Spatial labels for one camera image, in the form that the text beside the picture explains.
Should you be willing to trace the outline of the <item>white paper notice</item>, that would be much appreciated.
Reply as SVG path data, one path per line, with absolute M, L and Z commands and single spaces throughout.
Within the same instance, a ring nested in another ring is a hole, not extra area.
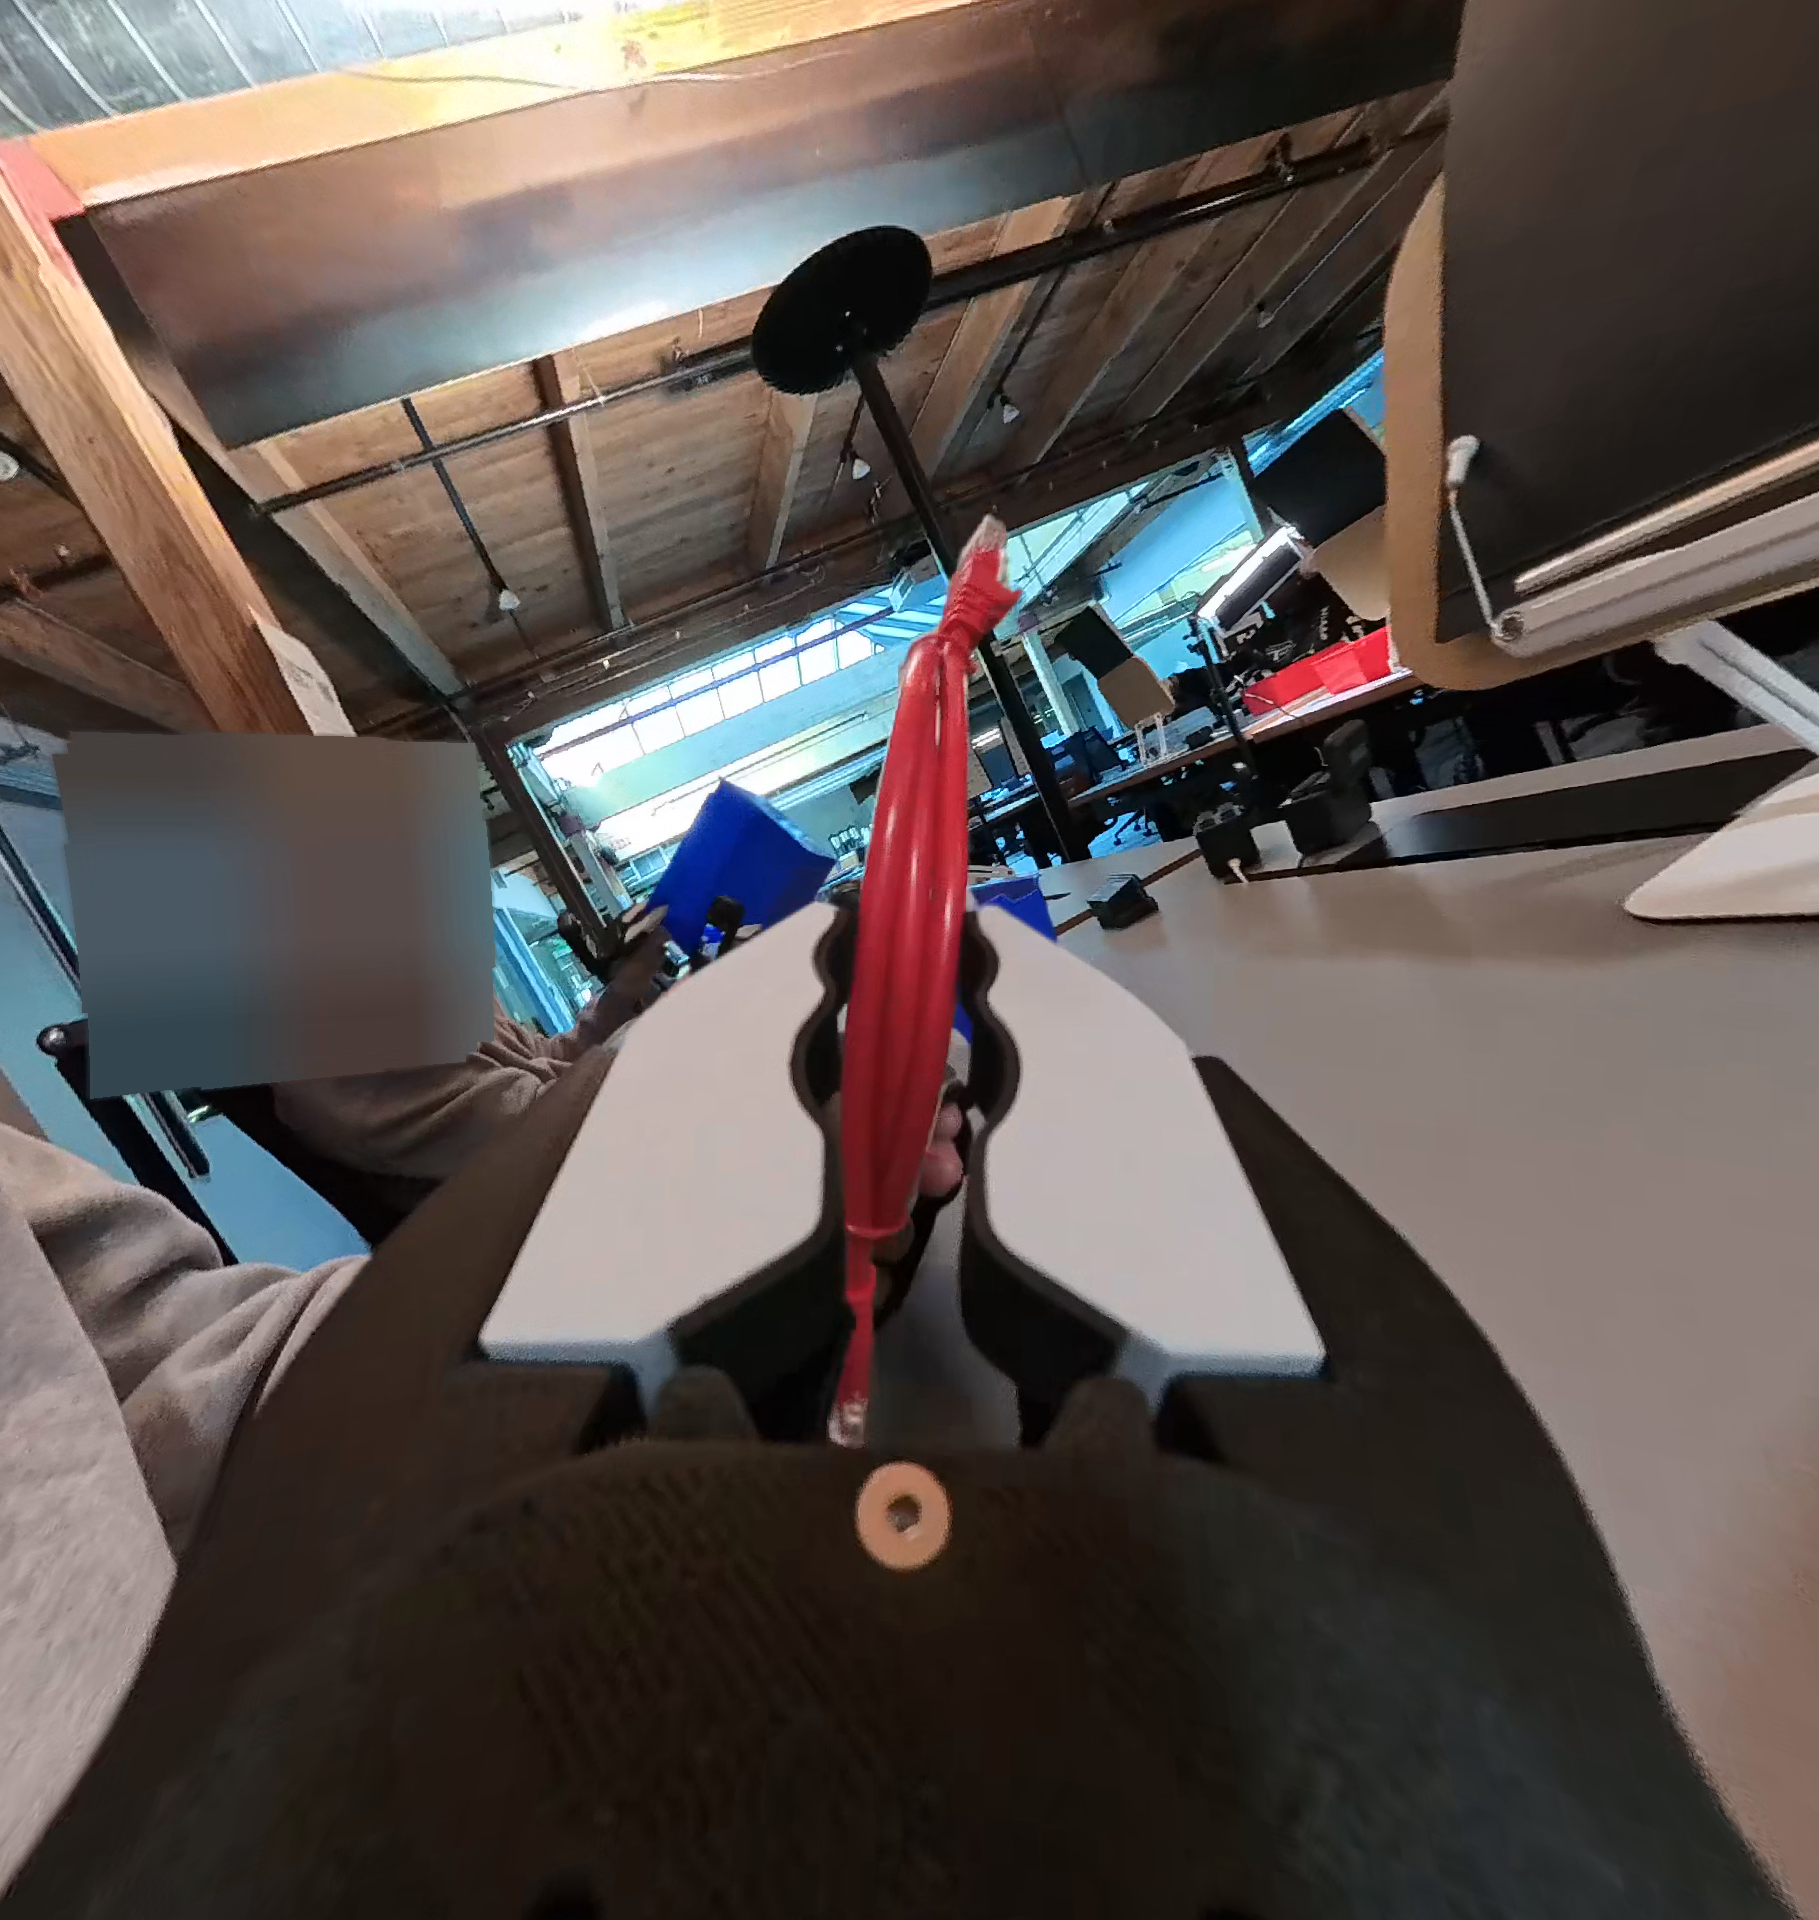
M 322 738 L 356 738 L 340 691 L 314 649 L 279 622 L 257 616 L 257 629 L 271 647 L 279 672 L 310 732 Z

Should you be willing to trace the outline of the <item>large cardboard-backed monitor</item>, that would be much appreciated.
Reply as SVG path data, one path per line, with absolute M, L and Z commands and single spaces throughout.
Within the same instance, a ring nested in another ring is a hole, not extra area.
M 1819 2 L 1466 3 L 1386 308 L 1394 644 L 1482 691 L 1819 586 Z

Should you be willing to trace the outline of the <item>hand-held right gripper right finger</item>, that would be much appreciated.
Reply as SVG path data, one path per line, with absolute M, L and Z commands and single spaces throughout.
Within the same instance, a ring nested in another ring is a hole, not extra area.
M 1146 1001 L 1004 906 L 970 918 L 960 1306 L 1056 1412 L 1120 1379 L 1316 1379 L 1326 1341 L 1192 1053 Z

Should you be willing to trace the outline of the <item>black bag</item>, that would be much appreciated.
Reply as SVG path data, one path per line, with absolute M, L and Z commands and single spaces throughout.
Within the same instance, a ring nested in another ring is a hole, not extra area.
M 1372 747 L 1364 720 L 1334 727 L 1320 744 L 1320 767 L 1280 809 L 1296 851 L 1306 860 L 1338 851 L 1372 823 Z

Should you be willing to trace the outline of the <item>person's grey sweater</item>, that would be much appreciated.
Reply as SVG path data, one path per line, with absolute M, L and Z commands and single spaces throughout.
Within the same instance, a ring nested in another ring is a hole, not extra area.
M 0 1893 L 131 1692 L 239 1426 L 364 1263 L 231 1262 L 0 1120 Z

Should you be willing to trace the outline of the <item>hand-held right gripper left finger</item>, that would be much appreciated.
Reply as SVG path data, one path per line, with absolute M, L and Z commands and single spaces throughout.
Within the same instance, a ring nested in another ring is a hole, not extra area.
M 846 1340 L 842 1197 L 810 1064 L 848 918 L 810 904 L 640 1015 L 482 1323 L 490 1361 L 688 1367 L 748 1404 Z

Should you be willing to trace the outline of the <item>black pole with round plate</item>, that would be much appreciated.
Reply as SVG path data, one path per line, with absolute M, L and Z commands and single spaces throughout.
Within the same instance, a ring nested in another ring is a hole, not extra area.
M 954 580 L 960 544 L 932 492 L 912 430 L 900 417 L 880 360 L 900 347 L 928 308 L 1006 292 L 1056 258 L 1056 241 L 936 273 L 920 233 L 872 225 L 830 241 L 790 272 L 752 331 L 752 366 L 778 394 L 814 398 L 854 378 L 942 574 Z

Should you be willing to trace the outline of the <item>white monitor stand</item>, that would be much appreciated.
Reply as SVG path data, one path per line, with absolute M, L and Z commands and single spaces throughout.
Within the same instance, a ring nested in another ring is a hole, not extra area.
M 1696 672 L 1819 760 L 1819 691 L 1726 624 L 1662 636 L 1658 653 Z M 1624 899 L 1644 924 L 1819 919 L 1819 772 L 1746 805 Z

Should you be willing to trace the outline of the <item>cardboard-backed black monitor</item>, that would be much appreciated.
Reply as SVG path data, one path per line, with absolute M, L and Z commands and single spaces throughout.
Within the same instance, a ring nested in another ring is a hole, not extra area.
M 1098 605 L 1086 605 L 1066 620 L 1056 640 L 1096 681 L 1122 725 L 1138 729 L 1160 723 L 1178 710 L 1170 686 Z
M 1286 523 L 1306 572 L 1370 626 L 1392 612 L 1382 446 L 1338 408 L 1256 474 L 1256 497 Z

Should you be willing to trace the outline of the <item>black stand with marker cube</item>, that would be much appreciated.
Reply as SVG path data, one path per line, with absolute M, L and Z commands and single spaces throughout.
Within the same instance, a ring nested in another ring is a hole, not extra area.
M 1188 626 L 1192 636 L 1192 649 L 1204 662 L 1204 669 L 1210 681 L 1210 710 L 1216 714 L 1218 729 L 1226 729 L 1234 741 L 1234 764 L 1236 779 L 1248 790 L 1248 795 L 1254 803 L 1262 803 L 1262 781 L 1258 773 L 1258 762 L 1254 749 L 1248 744 L 1246 732 L 1240 720 L 1240 708 L 1228 688 L 1222 662 L 1216 653 L 1216 644 L 1210 636 L 1210 624 L 1202 612 L 1190 610 Z

